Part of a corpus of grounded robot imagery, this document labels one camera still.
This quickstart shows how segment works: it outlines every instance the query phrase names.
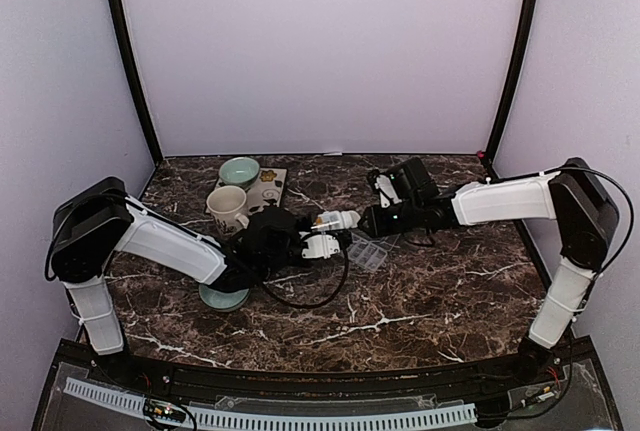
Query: white wall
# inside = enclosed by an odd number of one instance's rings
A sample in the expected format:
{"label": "white wall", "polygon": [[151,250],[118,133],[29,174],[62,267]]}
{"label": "white wall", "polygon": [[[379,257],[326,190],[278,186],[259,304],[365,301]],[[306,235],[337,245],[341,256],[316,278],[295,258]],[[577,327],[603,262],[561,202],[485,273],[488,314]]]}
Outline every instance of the white wall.
{"label": "white wall", "polygon": [[[507,176],[582,156],[618,179],[640,207],[639,106],[640,0],[538,0],[497,170]],[[626,215],[623,201],[620,207]],[[528,224],[547,265],[555,268],[554,225]],[[618,234],[625,230],[626,219]],[[637,242],[636,231],[577,323],[578,332],[595,341],[625,429],[640,429]]]}
{"label": "white wall", "polygon": [[107,0],[0,0],[0,428],[30,429],[61,336],[43,278],[53,211],[107,175],[138,193],[153,165]]}
{"label": "white wall", "polygon": [[125,0],[168,155],[475,153],[522,0]]}

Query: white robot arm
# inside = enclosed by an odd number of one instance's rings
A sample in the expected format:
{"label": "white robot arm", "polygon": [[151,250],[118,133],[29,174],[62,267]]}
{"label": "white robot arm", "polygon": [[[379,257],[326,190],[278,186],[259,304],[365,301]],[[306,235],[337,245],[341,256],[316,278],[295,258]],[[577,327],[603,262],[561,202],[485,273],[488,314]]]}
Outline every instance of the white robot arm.
{"label": "white robot arm", "polygon": [[254,215],[233,245],[195,233],[154,213],[107,178],[58,208],[47,258],[70,295],[98,355],[123,351],[125,340],[104,280],[113,251],[179,271],[218,293],[237,293],[286,265],[329,258],[346,249],[359,216],[330,212],[314,222],[281,208]]}
{"label": "white robot arm", "polygon": [[513,180],[487,180],[440,192],[422,162],[412,158],[368,180],[380,205],[367,208],[359,227],[372,237],[423,228],[445,228],[491,221],[556,220],[562,238],[560,265],[520,354],[541,362],[580,311],[599,274],[618,225],[619,212],[609,194],[572,158],[562,171]]}

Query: light green bowl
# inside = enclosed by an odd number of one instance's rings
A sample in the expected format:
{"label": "light green bowl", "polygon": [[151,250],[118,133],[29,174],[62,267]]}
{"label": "light green bowl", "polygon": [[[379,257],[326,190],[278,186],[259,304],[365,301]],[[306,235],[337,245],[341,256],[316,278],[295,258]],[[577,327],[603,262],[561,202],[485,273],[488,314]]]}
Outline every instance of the light green bowl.
{"label": "light green bowl", "polygon": [[220,179],[224,184],[247,189],[260,174],[260,164],[251,158],[233,158],[220,167]]}

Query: marble table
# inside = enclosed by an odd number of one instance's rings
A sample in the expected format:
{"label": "marble table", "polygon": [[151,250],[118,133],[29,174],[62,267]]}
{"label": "marble table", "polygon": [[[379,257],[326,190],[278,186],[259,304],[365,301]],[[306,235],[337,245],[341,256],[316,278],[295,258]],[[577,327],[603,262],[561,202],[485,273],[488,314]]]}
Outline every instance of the marble table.
{"label": "marble table", "polygon": [[[355,209],[376,201],[366,183],[409,156],[260,156],[288,169],[283,206],[295,214]],[[216,236],[205,198],[228,157],[165,160],[142,201],[200,233]],[[441,187],[483,176],[474,156],[421,156]],[[418,234],[409,235],[420,239]],[[513,353],[544,288],[510,222],[441,231],[435,248],[398,240],[375,272],[352,267],[328,306],[298,311],[254,290],[238,311],[221,314],[198,285],[130,255],[112,261],[107,280],[134,354],[185,364],[258,371],[382,371],[473,361]],[[339,257],[287,269],[272,289],[289,300],[331,293]]]}

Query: white cup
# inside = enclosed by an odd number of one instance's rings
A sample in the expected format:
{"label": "white cup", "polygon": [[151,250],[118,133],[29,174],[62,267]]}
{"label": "white cup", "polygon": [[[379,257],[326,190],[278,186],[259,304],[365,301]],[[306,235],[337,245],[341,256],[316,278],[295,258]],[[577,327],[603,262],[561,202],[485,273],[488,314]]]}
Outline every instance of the white cup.
{"label": "white cup", "polygon": [[249,226],[247,193],[237,186],[223,186],[207,197],[207,209],[221,234],[233,234]]}

